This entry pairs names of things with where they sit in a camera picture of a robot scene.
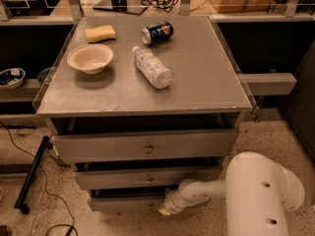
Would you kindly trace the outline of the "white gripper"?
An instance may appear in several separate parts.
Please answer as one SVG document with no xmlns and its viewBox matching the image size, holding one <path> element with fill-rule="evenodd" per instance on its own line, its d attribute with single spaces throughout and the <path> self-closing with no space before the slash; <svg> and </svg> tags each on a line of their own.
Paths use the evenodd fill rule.
<svg viewBox="0 0 315 236">
<path fill-rule="evenodd" d="M 167 189 L 164 202 L 157 211 L 162 215 L 169 216 L 177 214 L 187 207 L 194 207 L 206 203 L 209 199 L 208 196 L 198 194 L 196 191 L 189 189 Z"/>
</svg>

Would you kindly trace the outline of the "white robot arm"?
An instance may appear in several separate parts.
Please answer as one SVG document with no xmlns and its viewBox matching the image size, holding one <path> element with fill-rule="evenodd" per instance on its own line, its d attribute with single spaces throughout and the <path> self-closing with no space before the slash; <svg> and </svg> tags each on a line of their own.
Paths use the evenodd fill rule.
<svg viewBox="0 0 315 236">
<path fill-rule="evenodd" d="M 289 236 L 285 214 L 302 206 L 305 190 L 290 170 L 260 153 L 242 152 L 223 180 L 185 179 L 167 190 L 158 211 L 177 214 L 211 198 L 225 199 L 228 236 Z"/>
</svg>

